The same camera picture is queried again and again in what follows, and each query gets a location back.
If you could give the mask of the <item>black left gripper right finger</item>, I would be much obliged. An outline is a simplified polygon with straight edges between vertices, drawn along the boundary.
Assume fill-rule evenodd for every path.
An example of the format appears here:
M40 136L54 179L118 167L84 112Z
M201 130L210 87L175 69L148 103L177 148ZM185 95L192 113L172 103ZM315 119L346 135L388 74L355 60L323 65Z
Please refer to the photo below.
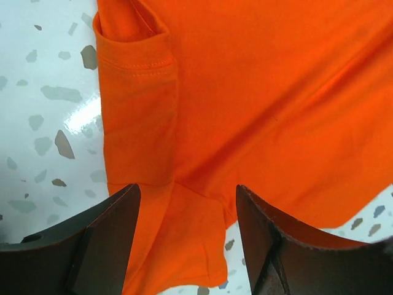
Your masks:
M392 294L392 239L363 243L326 233L246 186L236 210L252 294Z

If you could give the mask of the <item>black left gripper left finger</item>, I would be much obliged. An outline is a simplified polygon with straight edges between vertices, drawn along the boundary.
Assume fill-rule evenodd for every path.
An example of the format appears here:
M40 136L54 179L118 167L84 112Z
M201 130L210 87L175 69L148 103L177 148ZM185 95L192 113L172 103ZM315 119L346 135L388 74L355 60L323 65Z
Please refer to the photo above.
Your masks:
M121 294L140 201L131 184L21 243L1 244L1 294Z

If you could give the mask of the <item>orange t shirt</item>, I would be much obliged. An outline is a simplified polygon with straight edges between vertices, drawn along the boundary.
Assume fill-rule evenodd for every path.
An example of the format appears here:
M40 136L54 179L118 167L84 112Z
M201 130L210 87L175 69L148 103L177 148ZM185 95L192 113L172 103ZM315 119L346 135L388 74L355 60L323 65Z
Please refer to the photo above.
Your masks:
M392 182L391 1L98 1L111 194L141 206L123 294L227 277L235 189L318 228Z

